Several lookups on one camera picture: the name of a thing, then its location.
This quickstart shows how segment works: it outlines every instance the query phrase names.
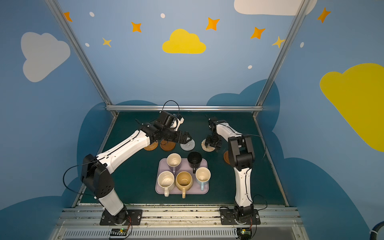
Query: tray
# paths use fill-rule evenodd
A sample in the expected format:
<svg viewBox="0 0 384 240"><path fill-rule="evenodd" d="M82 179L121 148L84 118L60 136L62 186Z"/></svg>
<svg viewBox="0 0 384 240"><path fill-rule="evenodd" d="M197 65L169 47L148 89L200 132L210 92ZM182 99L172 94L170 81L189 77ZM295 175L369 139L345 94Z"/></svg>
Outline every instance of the tray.
<svg viewBox="0 0 384 240"><path fill-rule="evenodd" d="M203 160L201 161L200 167L208 168L207 160L205 160L203 158ZM156 192L158 194L162 194L162 195L164 195L164 191L157 184L157 178L159 177L160 173L162 173L164 171L170 171L171 172L171 170L170 170L170 168L169 168L169 166L167 164L167 159L166 158L161 159L160 162L159 162L159 169L157 170L156 186L155 186ZM178 171L176 171L175 180L176 180L177 174L180 173L180 172L183 172L183 171L189 172L191 174L192 178L193 178L193 185L186 192L186 194L206 194L208 192L208 190L209 190L209 182L208 182L207 185L204 186L204 191L201 191L201 185L197 182L196 176L193 173L193 169L189 166L188 160L186 158L182 158L181 159L180 169ZM169 194L182 194L182 192L181 192L181 190L179 190L175 186L171 191L169 191Z"/></svg>

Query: yellow mug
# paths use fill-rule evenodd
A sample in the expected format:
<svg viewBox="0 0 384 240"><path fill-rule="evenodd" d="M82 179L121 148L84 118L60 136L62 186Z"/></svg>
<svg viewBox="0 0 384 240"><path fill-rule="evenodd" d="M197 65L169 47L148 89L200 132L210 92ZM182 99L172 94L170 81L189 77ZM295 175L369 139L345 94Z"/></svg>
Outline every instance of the yellow mug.
<svg viewBox="0 0 384 240"><path fill-rule="evenodd" d="M175 183L176 187L183 192L183 198L185 198L185 192L193 185L193 178L189 172L180 172L176 176Z"/></svg>

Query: round coaster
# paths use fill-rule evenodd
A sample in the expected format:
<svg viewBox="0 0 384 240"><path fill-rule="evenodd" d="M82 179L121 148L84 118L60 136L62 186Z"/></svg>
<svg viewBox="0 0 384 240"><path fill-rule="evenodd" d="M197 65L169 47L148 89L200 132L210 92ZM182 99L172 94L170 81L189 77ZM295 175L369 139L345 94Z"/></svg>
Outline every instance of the round coaster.
<svg viewBox="0 0 384 240"><path fill-rule="evenodd" d="M180 147L185 151L191 151L193 148L195 148L195 141L192 139L186 144L180 144Z"/></svg>
<svg viewBox="0 0 384 240"><path fill-rule="evenodd" d="M152 143L151 145L146 146L146 147L144 148L144 150L147 150L147 151L155 150L155 149L157 148L158 145L159 145L159 142L158 142L158 141L155 141L155 142Z"/></svg>
<svg viewBox="0 0 384 240"><path fill-rule="evenodd" d="M172 151L176 146L176 143L174 142L169 142L165 140L161 140L160 142L160 147L166 152Z"/></svg>
<svg viewBox="0 0 384 240"><path fill-rule="evenodd" d="M226 163L228 163L229 165L231 165L231 164L229 163L229 155L228 155L228 151L226 151L226 152L224 153L224 161L225 161Z"/></svg>
<svg viewBox="0 0 384 240"><path fill-rule="evenodd" d="M206 152L212 152L212 151L214 151L214 150L216 149L215 147L211 147L211 146L206 147L206 146L205 146L205 139L201 142L201 147L202 147L203 150L206 151Z"/></svg>

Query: black hose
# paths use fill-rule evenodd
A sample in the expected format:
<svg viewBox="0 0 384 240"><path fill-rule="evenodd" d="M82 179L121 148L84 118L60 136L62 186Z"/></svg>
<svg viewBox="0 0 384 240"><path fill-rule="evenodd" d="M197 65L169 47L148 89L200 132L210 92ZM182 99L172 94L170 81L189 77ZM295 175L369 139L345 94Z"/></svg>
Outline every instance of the black hose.
<svg viewBox="0 0 384 240"><path fill-rule="evenodd" d="M379 232L380 228L384 226L384 221L382 222L379 222L378 224L376 224L376 226L374 226L372 228L372 231L371 231L371 236L369 237L369 240L376 240L376 237L377 237L377 233Z"/></svg>

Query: black mounting plate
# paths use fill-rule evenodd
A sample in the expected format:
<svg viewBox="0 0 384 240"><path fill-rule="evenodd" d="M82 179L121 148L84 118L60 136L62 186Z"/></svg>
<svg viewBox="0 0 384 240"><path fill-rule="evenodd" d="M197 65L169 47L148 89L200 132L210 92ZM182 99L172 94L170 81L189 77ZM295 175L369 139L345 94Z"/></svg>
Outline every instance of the black mounting plate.
<svg viewBox="0 0 384 240"><path fill-rule="evenodd" d="M227 208L220 209L220 220L221 220L221 225L239 225L239 223L235 221L235 214L233 213L233 209L227 209ZM256 209L254 209L253 217L252 217L252 225L260 225L260 224L261 224L261 221L259 217L259 212ZM244 225L251 225L250 218L247 219Z"/></svg>
<svg viewBox="0 0 384 240"><path fill-rule="evenodd" d="M132 219L131 225L133 225L133 226L140 225L142 212L143 211L141 209L128 209L127 210L127 217L130 216ZM104 213L102 214L102 216L104 216L104 218L103 217L101 218L100 225L101 226L116 226L116 224L114 224L113 218L108 217L108 215L109 214L104 214ZM128 224L129 224L129 221L127 221L126 223L123 223L122 226L127 226Z"/></svg>

